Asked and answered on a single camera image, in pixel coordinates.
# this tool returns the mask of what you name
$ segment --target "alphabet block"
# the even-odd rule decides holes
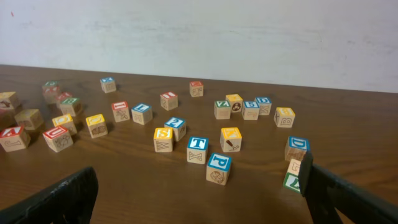
[[[223,152],[239,152],[242,145],[242,135],[238,128],[221,128],[220,138]]]
[[[155,152],[173,151],[173,129],[157,128],[154,134]]]
[[[4,129],[0,133],[0,143],[6,152],[26,149],[30,142],[30,136],[23,126]]]
[[[187,161],[196,164],[205,164],[208,138],[191,136],[187,146]]]
[[[231,163],[231,157],[213,153],[207,163],[206,180],[225,185],[228,180]]]

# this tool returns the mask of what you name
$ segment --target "letter block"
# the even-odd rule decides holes
[[[214,115],[216,119],[230,119],[231,105],[226,100],[219,100],[214,102]]]
[[[231,163],[231,157],[213,153],[207,163],[206,180],[225,185],[228,180]]]
[[[220,138],[223,152],[239,152],[242,145],[242,135],[238,128],[221,128]]]
[[[173,129],[175,141],[181,140],[187,133],[187,124],[184,119],[172,117],[164,124],[164,127]]]
[[[45,142],[54,152],[60,152],[67,147],[73,145],[72,137],[69,130],[58,126],[43,133]]]
[[[97,114],[86,118],[88,130],[92,138],[98,138],[108,134],[105,118],[102,114]]]
[[[62,125],[62,127],[69,130],[70,135],[77,134],[77,129],[75,123],[73,122],[72,116],[70,114],[62,115],[52,120],[54,127]]]
[[[173,129],[157,128],[154,134],[155,152],[173,151]]]
[[[0,133],[0,143],[6,152],[26,149],[30,142],[30,136],[23,126],[4,129]]]
[[[145,125],[152,120],[152,107],[145,103],[139,103],[131,109],[132,120],[136,123]]]
[[[196,164],[206,164],[208,138],[191,136],[187,146],[187,161]]]
[[[260,106],[255,101],[244,101],[242,109],[242,117],[244,120],[259,119]]]
[[[26,130],[36,130],[44,123],[42,114],[38,109],[22,110],[14,118],[18,125],[24,126]]]
[[[276,108],[274,121],[278,128],[291,128],[296,114],[291,108]]]
[[[112,104],[114,120],[116,122],[130,120],[129,105],[126,101]]]
[[[289,136],[285,146],[285,160],[296,159],[302,161],[304,155],[310,150],[310,141],[305,138]]]

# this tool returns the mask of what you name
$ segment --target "wooden block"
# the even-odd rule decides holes
[[[167,111],[178,107],[178,95],[173,92],[167,92],[160,95],[160,105]]]
[[[155,152],[173,151],[173,129],[157,128],[154,134]]]
[[[289,136],[285,146],[285,160],[296,159],[302,161],[304,155],[310,150],[310,141],[305,138]]]
[[[205,88],[200,81],[190,82],[189,83],[189,93],[191,93],[192,97],[203,96],[203,92]]]
[[[98,138],[108,134],[105,119],[102,114],[86,118],[88,130],[92,138]]]
[[[184,119],[172,117],[164,124],[164,127],[173,129],[175,141],[181,140],[187,133],[187,124]]]
[[[242,109],[242,117],[244,120],[259,119],[260,106],[255,101],[244,101]]]
[[[42,114],[38,109],[22,110],[14,118],[18,125],[24,126],[26,130],[36,130],[44,123]]]
[[[4,129],[0,134],[0,143],[6,152],[26,149],[30,142],[30,136],[23,126]]]
[[[271,112],[272,102],[268,97],[259,96],[254,99],[260,106],[259,115],[269,115]]]
[[[208,138],[191,136],[187,146],[187,161],[196,164],[205,164]]]
[[[226,100],[218,100],[214,102],[214,115],[216,119],[230,119],[231,105]]]
[[[239,152],[242,145],[242,135],[238,128],[221,128],[220,138],[223,152]]]
[[[287,189],[293,190],[294,192],[300,193],[299,186],[299,172],[300,172],[301,162],[295,159],[292,159],[289,164],[289,168],[287,169],[284,187]]]
[[[83,105],[79,98],[68,98],[62,101],[60,109],[63,115],[77,116],[83,111]]]
[[[231,163],[231,157],[213,153],[207,163],[206,180],[225,185],[231,170]]]
[[[73,122],[72,116],[70,114],[62,115],[52,120],[54,127],[62,125],[62,127],[69,130],[70,135],[77,134],[77,129],[75,123]]]
[[[19,105],[21,105],[21,103],[18,100],[16,92],[0,93],[0,109],[13,110]]]
[[[238,94],[226,95],[225,100],[231,105],[231,112],[237,113],[242,111],[243,99]]]
[[[152,120],[152,107],[145,103],[139,103],[131,109],[132,120],[136,123],[145,125]]]
[[[73,145],[69,130],[63,126],[57,126],[43,133],[45,142],[54,152],[60,152]]]
[[[291,108],[276,108],[274,121],[278,128],[291,128],[296,114]]]
[[[105,93],[116,91],[116,83],[114,81],[114,78],[112,77],[102,78],[101,88]]]
[[[112,111],[113,111],[114,120],[116,122],[130,120],[129,105],[127,104],[126,101],[113,103]]]

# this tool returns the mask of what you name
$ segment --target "wooden table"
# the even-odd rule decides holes
[[[112,76],[118,91],[105,94],[100,78]],[[0,90],[16,91],[23,107],[45,118],[60,116],[47,106],[41,85],[59,80],[63,91],[81,98],[84,117],[103,113],[107,136],[92,139],[83,122],[72,147],[55,153],[40,133],[28,149],[0,150],[0,209],[86,167],[93,166],[99,192],[92,223],[311,223],[305,199],[282,187],[290,135],[310,140],[315,163],[398,205],[398,95],[283,85],[202,80],[204,97],[192,98],[189,78],[0,66]],[[179,107],[166,111],[161,93],[178,94]],[[269,96],[272,112],[258,121],[240,113],[216,120],[215,100],[239,93],[245,100]],[[152,105],[154,119],[141,126],[115,123],[111,103]],[[294,109],[293,128],[277,128],[277,106]],[[187,135],[171,153],[155,153],[153,135],[171,117],[187,121]],[[226,186],[205,180],[206,166],[187,163],[189,136],[210,139],[209,153],[221,152],[220,129],[238,127],[241,152],[233,158]]]

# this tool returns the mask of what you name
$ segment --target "wood grain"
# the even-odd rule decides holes
[[[117,92],[105,94],[100,78],[112,76]],[[201,80],[203,97],[192,98],[188,78],[0,66],[0,90],[16,91],[24,109],[37,108],[52,127],[61,115],[41,95],[48,80],[80,97],[87,116],[104,114],[109,134],[92,139],[85,123],[77,126],[75,144],[54,153],[39,133],[31,133],[26,150],[0,151],[0,209],[46,186],[93,166],[99,192],[92,223],[311,223],[299,194],[282,187],[288,162],[284,147],[289,135],[310,140],[315,163],[371,193],[398,205],[398,95],[364,91]],[[179,107],[166,111],[159,95],[178,94]],[[238,93],[244,99],[269,96],[272,112],[258,121],[240,113],[216,120],[215,100]],[[115,123],[111,103],[127,101],[152,106],[154,119],[145,126],[132,120]],[[277,128],[277,106],[293,108],[293,128]],[[153,134],[171,117],[187,122],[187,135],[174,152],[155,153]],[[204,165],[186,160],[190,136],[209,138],[208,155],[222,153],[220,129],[238,127],[242,150],[233,158],[225,187],[205,180]]]

